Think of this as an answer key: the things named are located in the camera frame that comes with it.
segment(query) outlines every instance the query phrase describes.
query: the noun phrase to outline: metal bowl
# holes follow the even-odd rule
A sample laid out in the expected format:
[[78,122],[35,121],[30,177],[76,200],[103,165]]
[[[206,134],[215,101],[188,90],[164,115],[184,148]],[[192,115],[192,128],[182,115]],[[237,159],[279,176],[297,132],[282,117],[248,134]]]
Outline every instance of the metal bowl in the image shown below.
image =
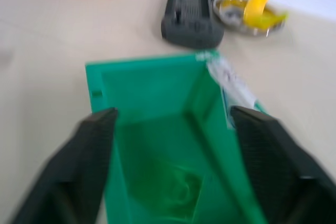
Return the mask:
[[[248,0],[215,0],[214,13],[218,18],[232,30],[238,31],[242,34],[252,36],[268,36],[270,33],[280,30],[285,21],[279,22],[275,26],[268,29],[259,29],[246,26],[243,22],[244,8]],[[275,15],[277,12],[269,5],[265,6],[264,13]]]

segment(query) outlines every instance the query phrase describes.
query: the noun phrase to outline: table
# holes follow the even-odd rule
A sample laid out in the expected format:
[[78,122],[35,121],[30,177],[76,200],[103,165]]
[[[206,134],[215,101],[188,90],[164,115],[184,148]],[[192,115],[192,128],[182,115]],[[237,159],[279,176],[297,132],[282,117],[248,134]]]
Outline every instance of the table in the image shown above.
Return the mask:
[[[90,113],[88,61],[188,51],[162,40],[166,0],[0,0],[0,223]],[[336,24],[294,10],[281,33],[218,50],[336,178]]]

